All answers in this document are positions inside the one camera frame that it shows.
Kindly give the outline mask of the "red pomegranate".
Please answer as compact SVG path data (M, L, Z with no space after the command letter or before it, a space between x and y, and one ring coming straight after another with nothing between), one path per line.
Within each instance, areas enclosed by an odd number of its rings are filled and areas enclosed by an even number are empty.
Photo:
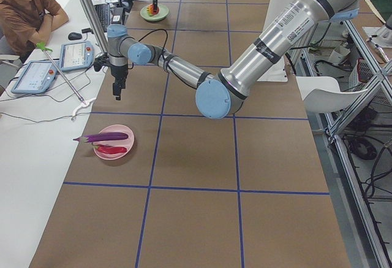
M152 17L159 13L159 6L157 4L150 4L146 8L147 14Z

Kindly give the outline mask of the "purple eggplant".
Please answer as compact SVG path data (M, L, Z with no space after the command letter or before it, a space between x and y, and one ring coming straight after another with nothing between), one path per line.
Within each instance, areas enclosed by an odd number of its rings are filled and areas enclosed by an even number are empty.
M99 134L90 134L85 136L80 136L74 138L73 141L84 142L84 143L93 143L100 141L111 141L111 140L125 140L129 136L123 132L104 132Z

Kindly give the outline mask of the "red chili pepper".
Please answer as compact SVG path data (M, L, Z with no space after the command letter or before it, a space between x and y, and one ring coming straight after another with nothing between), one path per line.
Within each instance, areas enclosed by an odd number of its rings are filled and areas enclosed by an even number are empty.
M116 155L116 154L127 152L126 147L114 147L109 145L95 145L94 149L106 155Z

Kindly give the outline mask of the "green plate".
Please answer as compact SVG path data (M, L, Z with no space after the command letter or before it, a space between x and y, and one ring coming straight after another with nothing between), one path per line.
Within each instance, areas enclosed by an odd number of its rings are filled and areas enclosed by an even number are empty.
M146 20L146 21L152 21L152 22L156 22L156 21L161 21L163 19L165 19L167 17L167 15L169 14L169 9L167 6L163 5L163 4L158 4L159 6L159 13L155 16L150 17L147 14L146 8L147 6L144 6L141 11L140 11L140 16Z

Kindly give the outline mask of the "black keyboard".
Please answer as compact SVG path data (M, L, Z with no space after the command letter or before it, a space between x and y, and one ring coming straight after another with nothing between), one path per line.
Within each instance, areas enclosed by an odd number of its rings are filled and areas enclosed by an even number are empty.
M94 5L94 9L96 11L97 17L99 19L100 25L103 31L107 32L107 27L110 24L111 19L111 11L109 4L96 4Z

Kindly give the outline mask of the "far blue teach pendant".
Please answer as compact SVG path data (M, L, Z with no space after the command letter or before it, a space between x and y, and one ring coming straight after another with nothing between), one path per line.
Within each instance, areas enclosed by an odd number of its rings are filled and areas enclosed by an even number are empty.
M94 61L94 47L90 41L61 45L59 67L63 72L88 68Z

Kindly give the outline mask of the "blue teach pendant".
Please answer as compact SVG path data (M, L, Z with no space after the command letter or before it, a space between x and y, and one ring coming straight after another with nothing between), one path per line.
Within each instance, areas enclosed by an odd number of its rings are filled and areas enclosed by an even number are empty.
M94 61L94 47L90 41L61 45L59 67L63 72L88 68Z
M56 69L50 61L30 61L11 92L13 94L39 94L49 89L56 77Z

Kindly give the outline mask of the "pink plate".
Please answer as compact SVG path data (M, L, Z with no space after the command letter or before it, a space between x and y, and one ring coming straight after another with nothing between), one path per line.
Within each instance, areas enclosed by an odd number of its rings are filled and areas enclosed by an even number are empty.
M99 133L109 133L109 132L122 132L128 135L127 139L123 140L108 140L108 141L100 141L100 142L94 142L93 145L106 145L108 147L115 147L115 148L125 148L126 151L119 152L117 151L116 153L104 153L99 151L98 149L94 148L94 153L101 159L105 160L115 160L122 158L126 154L130 152L132 147L134 146L135 143L135 136L133 131L122 124L113 124L110 126L107 126L106 128L103 128Z

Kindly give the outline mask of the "black computer mouse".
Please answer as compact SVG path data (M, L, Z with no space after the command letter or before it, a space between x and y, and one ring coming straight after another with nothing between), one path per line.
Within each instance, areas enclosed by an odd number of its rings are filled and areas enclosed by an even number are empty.
M82 34L76 33L76 32L71 32L68 34L67 38L69 40L80 40L82 38Z

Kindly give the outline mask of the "near blue teach pendant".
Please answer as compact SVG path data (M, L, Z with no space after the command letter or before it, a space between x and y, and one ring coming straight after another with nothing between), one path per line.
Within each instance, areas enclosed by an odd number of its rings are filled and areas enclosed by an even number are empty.
M56 77L56 69L50 61L30 61L11 92L13 94L39 94L49 89Z

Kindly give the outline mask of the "man in brown shirt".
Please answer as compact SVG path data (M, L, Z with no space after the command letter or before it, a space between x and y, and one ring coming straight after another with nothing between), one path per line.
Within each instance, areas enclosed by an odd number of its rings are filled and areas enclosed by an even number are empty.
M38 43L69 21L56 0L1 0L1 28L7 43L22 61Z

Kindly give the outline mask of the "white chair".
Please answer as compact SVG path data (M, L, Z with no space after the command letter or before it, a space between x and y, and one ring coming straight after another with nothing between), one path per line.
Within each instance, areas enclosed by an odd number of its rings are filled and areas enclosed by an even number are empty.
M329 76L296 76L305 110L312 113L330 113L346 109L368 89L343 92L338 81Z

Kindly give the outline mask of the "aluminium frame post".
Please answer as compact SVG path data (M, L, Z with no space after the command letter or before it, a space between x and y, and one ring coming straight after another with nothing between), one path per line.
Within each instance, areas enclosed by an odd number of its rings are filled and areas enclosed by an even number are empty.
M99 18L96 14L95 8L91 0L79 0L81 6L84 10L86 18L90 24L90 28L92 29L96 41L99 44L102 53L106 54L106 66L111 67L109 60L109 51L108 51L108 39L107 35L104 33L104 29L100 24Z

